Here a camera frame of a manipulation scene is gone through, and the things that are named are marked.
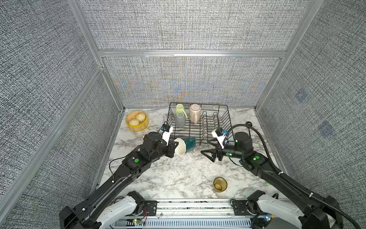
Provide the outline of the dark green mug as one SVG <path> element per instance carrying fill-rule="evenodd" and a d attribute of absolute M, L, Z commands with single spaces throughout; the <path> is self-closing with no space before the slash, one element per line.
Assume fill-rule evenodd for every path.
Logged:
<path fill-rule="evenodd" d="M 184 155 L 185 153 L 193 150 L 196 147 L 195 137 L 176 138 L 174 142 L 178 143 L 178 146 L 175 148 L 174 153 L 179 156 Z"/>

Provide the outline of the grey mug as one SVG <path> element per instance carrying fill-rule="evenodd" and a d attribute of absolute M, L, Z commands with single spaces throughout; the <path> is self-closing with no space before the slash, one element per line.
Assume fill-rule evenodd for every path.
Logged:
<path fill-rule="evenodd" d="M 175 115 L 176 128 L 184 128 L 186 125 L 186 115 L 183 112 L 178 112 Z"/>

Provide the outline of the light green mug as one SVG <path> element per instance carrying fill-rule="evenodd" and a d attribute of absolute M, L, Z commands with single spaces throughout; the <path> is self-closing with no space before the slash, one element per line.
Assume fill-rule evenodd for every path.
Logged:
<path fill-rule="evenodd" d="M 175 107 L 175 114 L 178 114 L 178 113 L 183 113 L 185 115 L 186 118 L 188 118 L 188 115 L 185 111 L 185 107 L 183 104 L 177 104 L 176 107 Z"/>

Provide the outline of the pink iridescent mug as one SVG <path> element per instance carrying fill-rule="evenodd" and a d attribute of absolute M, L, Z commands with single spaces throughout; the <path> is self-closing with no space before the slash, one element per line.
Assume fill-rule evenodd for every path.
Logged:
<path fill-rule="evenodd" d="M 201 106 L 198 104 L 192 104 L 190 106 L 190 116 L 189 119 L 194 124 L 197 124 L 200 121 L 201 117 Z"/>

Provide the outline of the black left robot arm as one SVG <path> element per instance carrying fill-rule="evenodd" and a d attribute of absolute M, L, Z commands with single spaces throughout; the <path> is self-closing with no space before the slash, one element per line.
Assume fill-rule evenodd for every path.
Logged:
<path fill-rule="evenodd" d="M 102 223 L 97 219 L 103 210 L 117 198 L 119 193 L 163 156 L 174 157 L 178 142 L 165 141 L 158 132 L 150 132 L 144 141 L 126 155 L 121 165 L 97 190 L 84 201 L 70 208 L 66 206 L 59 213 L 61 229 L 99 229 Z"/>

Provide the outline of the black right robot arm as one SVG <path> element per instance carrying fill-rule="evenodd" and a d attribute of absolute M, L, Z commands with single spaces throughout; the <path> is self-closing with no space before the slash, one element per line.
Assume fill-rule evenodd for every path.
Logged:
<path fill-rule="evenodd" d="M 284 194 L 292 204 L 283 203 L 263 191 L 255 191 L 247 198 L 247 210 L 253 215 L 274 214 L 300 229 L 342 229 L 347 219 L 356 229 L 359 224 L 344 213 L 339 203 L 331 196 L 323 197 L 304 187 L 281 171 L 272 161 L 268 148 L 265 155 L 254 150 L 250 133 L 237 132 L 234 143 L 230 144 L 227 131 L 218 128 L 212 131 L 213 139 L 208 143 L 212 149 L 202 150 L 201 154 L 212 162 L 223 157 L 239 159 L 240 166 L 259 177 Z"/>

